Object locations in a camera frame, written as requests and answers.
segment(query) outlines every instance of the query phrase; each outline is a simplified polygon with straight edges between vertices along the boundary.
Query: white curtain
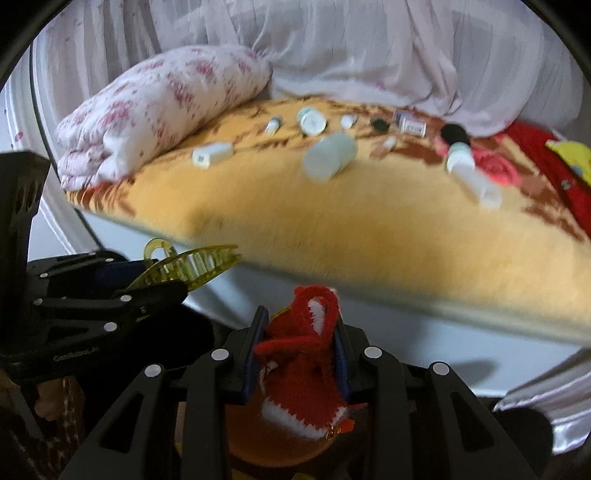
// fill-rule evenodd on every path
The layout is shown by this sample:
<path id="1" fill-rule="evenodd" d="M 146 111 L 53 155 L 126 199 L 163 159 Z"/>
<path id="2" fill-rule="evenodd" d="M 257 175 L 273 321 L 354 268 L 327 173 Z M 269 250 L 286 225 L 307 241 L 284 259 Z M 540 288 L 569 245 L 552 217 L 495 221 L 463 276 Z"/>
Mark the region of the white curtain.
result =
<path id="1" fill-rule="evenodd" d="M 74 0 L 37 39 L 47 124 L 142 59 L 220 43 L 270 60 L 273 97 L 415 106 L 474 135 L 520 115 L 561 130 L 582 104 L 579 67 L 520 0 Z"/>

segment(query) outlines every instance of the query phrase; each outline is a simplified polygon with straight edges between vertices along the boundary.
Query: orange tag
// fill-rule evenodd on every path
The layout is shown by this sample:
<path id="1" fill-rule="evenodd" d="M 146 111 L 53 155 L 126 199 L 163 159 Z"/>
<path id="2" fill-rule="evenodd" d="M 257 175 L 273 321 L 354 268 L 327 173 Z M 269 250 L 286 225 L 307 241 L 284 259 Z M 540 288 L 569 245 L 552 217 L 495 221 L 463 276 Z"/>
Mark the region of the orange tag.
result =
<path id="1" fill-rule="evenodd" d="M 339 425 L 339 429 L 340 429 L 341 433 L 352 432 L 354 428 L 355 428 L 355 421 L 353 421 L 351 419 L 345 419 Z"/>

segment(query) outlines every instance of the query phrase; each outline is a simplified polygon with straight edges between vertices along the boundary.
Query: red cloth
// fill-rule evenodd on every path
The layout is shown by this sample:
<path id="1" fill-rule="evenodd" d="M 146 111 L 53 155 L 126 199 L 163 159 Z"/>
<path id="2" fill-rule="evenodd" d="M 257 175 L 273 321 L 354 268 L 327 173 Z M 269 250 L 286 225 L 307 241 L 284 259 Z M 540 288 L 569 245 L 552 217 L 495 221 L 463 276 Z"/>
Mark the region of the red cloth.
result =
<path id="1" fill-rule="evenodd" d="M 536 127 L 514 122 L 505 132 L 540 169 L 580 227 L 591 238 L 591 187 L 548 147 L 557 138 Z"/>
<path id="2" fill-rule="evenodd" d="M 313 328 L 310 300 L 324 310 L 320 333 Z M 269 361 L 278 364 L 263 380 L 267 400 L 318 430 L 332 424 L 337 411 L 344 407 L 332 360 L 338 317 L 339 302 L 331 290 L 298 287 L 291 309 L 271 322 L 268 339 L 255 347 L 263 368 Z"/>

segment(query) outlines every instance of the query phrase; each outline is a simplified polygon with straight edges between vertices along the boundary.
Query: sheer curtain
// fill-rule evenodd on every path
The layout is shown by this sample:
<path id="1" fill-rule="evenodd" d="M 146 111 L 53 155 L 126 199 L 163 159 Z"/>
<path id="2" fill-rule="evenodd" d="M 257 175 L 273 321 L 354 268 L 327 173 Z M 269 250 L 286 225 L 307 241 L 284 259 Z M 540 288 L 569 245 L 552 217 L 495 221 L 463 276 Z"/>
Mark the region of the sheer curtain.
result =
<path id="1" fill-rule="evenodd" d="M 74 0 L 35 41 L 48 136 L 138 61 L 222 43 L 269 59 L 273 97 L 325 93 L 415 106 L 474 135 L 497 133 L 519 116 L 579 138 L 591 125 L 589 84 L 520 0 Z M 231 307 L 227 291 L 200 292 Z M 591 364 L 582 355 L 498 407 L 528 404 L 548 414 L 556 452 L 581 444 L 591 428 Z"/>

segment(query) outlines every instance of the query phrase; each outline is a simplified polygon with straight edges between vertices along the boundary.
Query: dark green object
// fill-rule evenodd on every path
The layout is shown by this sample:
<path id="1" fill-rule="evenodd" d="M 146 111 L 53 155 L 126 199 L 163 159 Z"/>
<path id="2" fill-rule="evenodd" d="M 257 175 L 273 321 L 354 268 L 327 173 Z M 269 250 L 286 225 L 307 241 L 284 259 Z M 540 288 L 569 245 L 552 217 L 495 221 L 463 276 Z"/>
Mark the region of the dark green object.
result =
<path id="1" fill-rule="evenodd" d="M 388 130 L 390 130 L 390 124 L 382 118 L 372 118 L 369 121 L 369 124 L 378 132 L 386 133 Z"/>

